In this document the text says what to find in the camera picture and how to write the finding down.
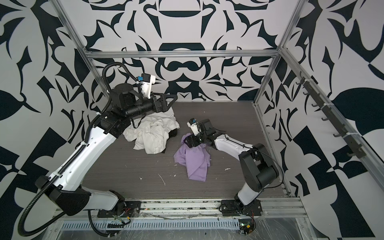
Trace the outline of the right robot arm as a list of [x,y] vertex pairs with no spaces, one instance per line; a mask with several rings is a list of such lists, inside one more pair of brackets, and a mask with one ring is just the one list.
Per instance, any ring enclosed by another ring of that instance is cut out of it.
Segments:
[[209,119],[201,122],[190,119],[187,125],[193,133],[184,140],[188,147],[205,144],[240,162],[245,184],[235,196],[235,201],[241,207],[254,202],[280,176],[278,163],[269,155],[264,145],[251,145],[235,140],[225,131],[214,128]]

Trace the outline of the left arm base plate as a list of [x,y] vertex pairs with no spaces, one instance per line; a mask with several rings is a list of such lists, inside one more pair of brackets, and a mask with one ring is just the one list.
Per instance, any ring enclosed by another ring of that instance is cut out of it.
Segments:
[[134,217],[140,213],[141,201],[124,201],[118,202],[112,210],[99,210],[98,218],[113,218],[113,217]]

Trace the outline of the purple cloth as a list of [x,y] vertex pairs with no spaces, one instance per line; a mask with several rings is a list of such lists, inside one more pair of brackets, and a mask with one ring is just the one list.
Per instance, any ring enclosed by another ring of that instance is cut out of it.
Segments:
[[190,180],[205,182],[208,168],[211,166],[211,156],[206,150],[206,144],[189,148],[187,144],[184,143],[184,140],[190,135],[190,133],[183,135],[181,146],[174,154],[174,161],[176,164],[186,167]]

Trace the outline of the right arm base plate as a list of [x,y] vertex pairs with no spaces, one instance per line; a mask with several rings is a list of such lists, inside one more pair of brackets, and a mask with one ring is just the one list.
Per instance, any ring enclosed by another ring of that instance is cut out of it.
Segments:
[[240,200],[222,200],[219,211],[224,217],[232,216],[261,216],[263,209],[259,200],[253,200],[248,205],[243,205]]

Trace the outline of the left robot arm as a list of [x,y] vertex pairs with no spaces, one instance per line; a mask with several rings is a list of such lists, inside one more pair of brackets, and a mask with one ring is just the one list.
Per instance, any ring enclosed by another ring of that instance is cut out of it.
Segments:
[[83,178],[101,154],[124,132],[134,125],[134,118],[147,113],[168,111],[178,97],[152,93],[149,88],[137,84],[119,84],[111,89],[103,112],[90,124],[85,140],[79,148],[49,177],[36,181],[39,189],[47,188],[46,196],[64,214],[73,216],[81,211],[120,211],[123,198],[115,191],[97,191],[82,186]]

